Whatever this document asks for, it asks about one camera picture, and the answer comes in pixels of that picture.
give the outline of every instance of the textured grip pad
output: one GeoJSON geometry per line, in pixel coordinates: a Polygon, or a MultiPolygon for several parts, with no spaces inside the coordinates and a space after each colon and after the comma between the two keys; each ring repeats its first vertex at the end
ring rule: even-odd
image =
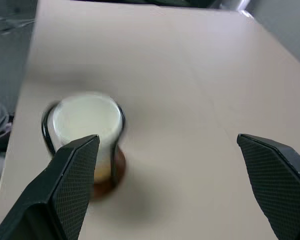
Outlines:
{"type": "Polygon", "coordinates": [[[280,143],[238,136],[254,196],[279,240],[300,239],[300,173],[278,148],[280,143]]]}
{"type": "Polygon", "coordinates": [[[94,183],[98,140],[79,148],[73,155],[57,189],[52,205],[68,240],[77,240],[85,218],[94,183]]]}

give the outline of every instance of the table surface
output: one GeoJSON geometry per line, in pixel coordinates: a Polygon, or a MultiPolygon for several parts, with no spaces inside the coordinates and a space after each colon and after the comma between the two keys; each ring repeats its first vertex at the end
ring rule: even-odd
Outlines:
{"type": "Polygon", "coordinates": [[[80,91],[127,117],[128,172],[88,206],[79,239],[274,240],[238,133],[300,154],[300,64],[236,12],[40,1],[0,182],[0,223],[49,163],[40,120],[80,91]]]}

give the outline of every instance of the floor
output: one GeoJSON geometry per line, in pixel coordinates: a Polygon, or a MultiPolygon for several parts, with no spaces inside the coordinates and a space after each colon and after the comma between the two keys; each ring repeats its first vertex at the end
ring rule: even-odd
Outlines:
{"type": "MultiPolygon", "coordinates": [[[[0,16],[13,19],[33,19],[37,0],[0,0],[0,16]]],[[[16,109],[34,24],[0,34],[0,102],[8,112],[16,109]]],[[[0,153],[0,177],[5,154],[0,153]]]]}
{"type": "Polygon", "coordinates": [[[300,61],[300,0],[251,0],[247,11],[300,61]]]}

